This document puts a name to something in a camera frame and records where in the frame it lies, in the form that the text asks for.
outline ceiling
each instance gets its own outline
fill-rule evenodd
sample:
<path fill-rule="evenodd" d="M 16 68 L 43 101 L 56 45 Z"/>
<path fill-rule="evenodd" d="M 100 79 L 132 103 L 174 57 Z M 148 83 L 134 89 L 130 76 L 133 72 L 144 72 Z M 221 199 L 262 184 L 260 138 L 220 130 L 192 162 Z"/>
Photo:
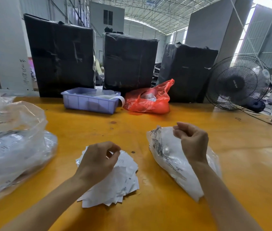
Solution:
<path fill-rule="evenodd" d="M 192 12 L 219 0 L 88 0 L 125 9 L 125 16 L 168 34 L 188 26 Z"/>

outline black plastic wrap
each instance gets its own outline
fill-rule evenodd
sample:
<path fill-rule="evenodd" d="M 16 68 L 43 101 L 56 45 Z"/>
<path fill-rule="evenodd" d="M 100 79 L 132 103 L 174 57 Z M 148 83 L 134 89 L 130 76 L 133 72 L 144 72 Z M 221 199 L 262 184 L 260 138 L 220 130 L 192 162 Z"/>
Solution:
<path fill-rule="evenodd" d="M 209 69 L 217 54 L 217 50 L 167 44 L 156 85 L 173 78 L 174 85 L 168 93 L 170 102 L 202 103 L 207 91 Z"/>
<path fill-rule="evenodd" d="M 124 34 L 103 34 L 103 89 L 126 93 L 151 87 L 157 39 Z"/>
<path fill-rule="evenodd" d="M 62 97 L 75 87 L 95 87 L 95 32 L 25 14 L 40 97 Z"/>

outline plastic bin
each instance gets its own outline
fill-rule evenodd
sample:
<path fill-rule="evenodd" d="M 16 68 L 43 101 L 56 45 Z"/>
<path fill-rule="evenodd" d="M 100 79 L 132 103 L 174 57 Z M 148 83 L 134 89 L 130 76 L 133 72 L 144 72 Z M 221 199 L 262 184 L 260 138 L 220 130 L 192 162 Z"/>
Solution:
<path fill-rule="evenodd" d="M 98 113 L 114 114 L 116 107 L 118 107 L 119 99 L 103 99 L 94 96 L 84 95 L 84 93 L 96 92 L 97 89 L 77 87 L 61 93 L 63 95 L 64 107 L 67 109 L 87 110 Z M 112 90 L 101 90 L 99 92 L 103 95 L 112 95 L 120 92 Z"/>

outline wooden tabletop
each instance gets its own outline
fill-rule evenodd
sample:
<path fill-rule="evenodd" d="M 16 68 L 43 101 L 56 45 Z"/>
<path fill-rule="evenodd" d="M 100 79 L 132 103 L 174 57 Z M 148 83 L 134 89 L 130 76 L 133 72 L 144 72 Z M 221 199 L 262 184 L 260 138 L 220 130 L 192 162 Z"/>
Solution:
<path fill-rule="evenodd" d="M 126 196 L 122 204 L 110 207 L 83 209 L 75 202 L 51 230 L 216 230 L 205 199 L 194 202 L 155 162 L 148 147 L 147 131 L 183 121 L 209 133 L 209 145 L 219 156 L 224 182 L 264 230 L 272 230 L 272 125 L 241 111 L 214 109 L 209 104 L 171 104 L 166 115 L 132 113 L 123 108 L 103 115 L 66 110 L 62 99 L 23 100 L 45 110 L 46 130 L 58 137 L 59 146 L 42 171 L 0 200 L 0 227 L 71 177 L 76 171 L 75 159 L 86 146 L 109 140 L 139 165 L 140 189 Z"/>

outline fan grille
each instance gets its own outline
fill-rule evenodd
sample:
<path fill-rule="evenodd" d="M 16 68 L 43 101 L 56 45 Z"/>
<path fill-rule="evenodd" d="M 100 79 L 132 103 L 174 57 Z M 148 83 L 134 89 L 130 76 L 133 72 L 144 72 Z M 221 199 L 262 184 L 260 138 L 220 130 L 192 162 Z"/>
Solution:
<path fill-rule="evenodd" d="M 243 109 L 239 104 L 251 98 L 260 100 L 269 89 L 270 80 L 262 74 L 263 69 L 257 58 L 249 55 L 233 58 L 216 63 L 210 70 L 206 97 L 221 109 Z"/>

